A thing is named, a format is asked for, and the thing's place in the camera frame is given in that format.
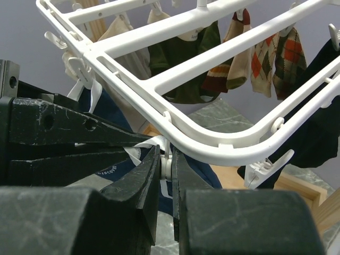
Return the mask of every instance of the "black fabric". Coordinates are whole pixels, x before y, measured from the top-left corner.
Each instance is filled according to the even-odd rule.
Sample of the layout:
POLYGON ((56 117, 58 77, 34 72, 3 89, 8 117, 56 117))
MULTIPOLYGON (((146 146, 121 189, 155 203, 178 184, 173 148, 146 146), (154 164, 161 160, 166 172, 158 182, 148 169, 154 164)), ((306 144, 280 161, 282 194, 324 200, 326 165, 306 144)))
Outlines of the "black fabric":
MULTIPOLYGON (((307 70, 299 77, 292 87, 291 94, 339 56, 340 51, 337 52, 334 50, 332 41, 329 40, 326 42, 324 47, 308 66, 307 70)), ((285 116, 285 122, 287 122, 325 86, 327 86, 327 83, 322 84, 287 114, 285 116)), ((327 160, 337 156, 339 135, 340 97, 337 96, 329 107, 318 109, 274 154, 269 157, 269 159, 272 162, 275 162, 288 150, 293 149, 295 154, 289 161, 289 164, 300 168, 319 167, 327 160)), ((284 167, 264 181, 258 188, 274 188, 274 184, 278 180, 283 168, 284 167)), ((244 178, 245 166, 240 167, 237 172, 244 178)))

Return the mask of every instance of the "white drying rack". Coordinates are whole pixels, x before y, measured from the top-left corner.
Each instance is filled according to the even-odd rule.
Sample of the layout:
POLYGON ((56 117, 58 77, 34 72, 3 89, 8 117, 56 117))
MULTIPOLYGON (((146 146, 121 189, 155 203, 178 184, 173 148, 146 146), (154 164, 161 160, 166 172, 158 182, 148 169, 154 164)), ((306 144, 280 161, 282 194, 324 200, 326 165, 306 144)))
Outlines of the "white drying rack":
MULTIPOLYGON (((318 108, 327 107, 335 96, 340 95, 340 76, 329 78, 340 69, 338 57, 253 127, 242 132, 218 133, 204 129, 161 96, 323 6, 340 5, 340 0, 307 0, 274 19, 149 80, 137 79, 114 58, 176 37, 197 27, 207 27, 256 0, 217 0, 210 4, 207 4, 207 0, 198 0, 197 8, 194 10, 99 42, 92 42, 77 25, 149 5, 157 0, 116 0, 83 10, 61 13, 56 4, 64 1, 66 0, 37 0, 39 10, 60 34, 62 44, 65 43, 69 50, 83 59, 174 146, 201 162, 220 166, 238 166, 255 162, 268 164, 265 159, 318 108), (324 82, 328 82, 329 85, 289 121, 283 123, 283 117, 324 82), (260 143, 260 138, 268 131, 273 133, 272 136, 260 143)), ((291 157, 290 151, 278 164, 284 164, 291 157)))

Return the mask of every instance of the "sock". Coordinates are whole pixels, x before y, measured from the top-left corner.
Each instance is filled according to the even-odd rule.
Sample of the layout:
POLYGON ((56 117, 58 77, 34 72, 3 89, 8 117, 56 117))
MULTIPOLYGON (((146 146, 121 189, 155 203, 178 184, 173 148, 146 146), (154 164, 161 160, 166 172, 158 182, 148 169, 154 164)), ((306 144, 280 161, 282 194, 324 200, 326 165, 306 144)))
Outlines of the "sock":
MULTIPOLYGON (((250 15, 246 9, 243 11, 243 21, 237 20, 236 14, 234 14, 234 18, 236 18, 236 22, 242 23, 242 33, 245 33, 251 29, 250 15)), ((250 53, 251 48, 239 53, 234 57, 227 77, 227 89, 238 88, 247 81, 250 71, 250 53)))
POLYGON ((273 84, 277 99, 284 100, 299 76, 307 69, 300 37, 293 28, 286 37, 280 37, 275 59, 273 84))
MULTIPOLYGON (((249 12, 244 9, 243 21, 239 21, 236 13, 234 13, 223 42, 229 41, 248 30, 250 30, 249 12)), ((234 89, 244 84, 249 73, 249 68, 247 67, 249 66, 249 54, 250 50, 245 50, 221 65, 212 68, 208 72, 202 88, 227 93, 228 89, 234 89)))
POLYGON ((251 85, 254 92, 271 97, 273 63, 277 51, 279 34, 276 33, 255 45, 251 61, 251 85))

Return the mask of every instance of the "green clothing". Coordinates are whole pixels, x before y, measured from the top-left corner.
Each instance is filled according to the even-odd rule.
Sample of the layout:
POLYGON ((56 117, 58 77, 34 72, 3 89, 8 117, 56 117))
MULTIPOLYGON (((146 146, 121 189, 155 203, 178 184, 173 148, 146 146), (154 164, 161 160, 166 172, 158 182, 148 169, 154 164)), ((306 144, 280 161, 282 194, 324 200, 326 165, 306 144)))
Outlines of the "green clothing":
MULTIPOLYGON (((217 21, 198 33, 197 40, 184 41, 178 37, 149 46, 151 76, 154 77, 209 49, 220 45, 217 21)), ((202 89, 207 76, 203 73, 169 91, 163 97, 172 103, 199 104, 215 100, 219 93, 202 89)))

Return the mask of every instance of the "dark navy cloth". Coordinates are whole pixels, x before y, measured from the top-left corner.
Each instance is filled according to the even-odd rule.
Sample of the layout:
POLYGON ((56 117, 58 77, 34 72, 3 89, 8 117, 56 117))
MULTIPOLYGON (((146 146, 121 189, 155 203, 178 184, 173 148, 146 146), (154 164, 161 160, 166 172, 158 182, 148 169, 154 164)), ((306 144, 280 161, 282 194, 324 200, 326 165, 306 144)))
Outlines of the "dark navy cloth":
MULTIPOLYGON (((84 88, 78 102, 80 110, 83 112, 88 112, 91 103, 91 91, 84 88)), ((122 111, 113 102, 110 95, 104 89, 93 114, 118 126, 121 126, 122 128, 132 131, 122 111)))
MULTIPOLYGON (((81 111, 87 112, 90 108, 90 102, 91 102, 91 91, 88 89, 84 89, 79 99, 79 105, 80 105, 81 111)), ((105 92, 104 90, 99 98, 99 101, 97 103, 97 106, 93 114, 107 121, 110 121, 116 125, 119 125, 122 128, 132 131, 131 127, 129 126, 121 110, 114 103, 114 101, 111 99, 109 94, 105 92)), ((141 157, 140 157, 141 161, 145 158, 148 152, 149 152, 149 149, 141 148, 141 157)), ((216 174, 214 173, 214 171, 211 169, 211 167, 208 164, 199 162, 187 155, 185 155, 185 159, 188 162, 189 166, 199 176, 201 176, 201 178, 205 180, 210 186, 212 186, 215 189, 222 188, 222 185, 219 182, 219 179, 217 178, 216 174)), ((132 162, 132 160, 128 159, 126 161, 115 164, 114 166, 109 167, 108 169, 98 172, 97 175, 107 180, 116 182, 120 178, 122 178, 125 174, 127 174, 129 171, 133 170, 134 168, 135 168, 134 163, 132 162)), ((167 182, 167 187, 168 187, 168 194, 172 196, 172 183, 167 182)), ((170 215, 173 214, 172 199, 164 197, 160 189, 159 189, 158 210, 164 213, 170 214, 170 215)))

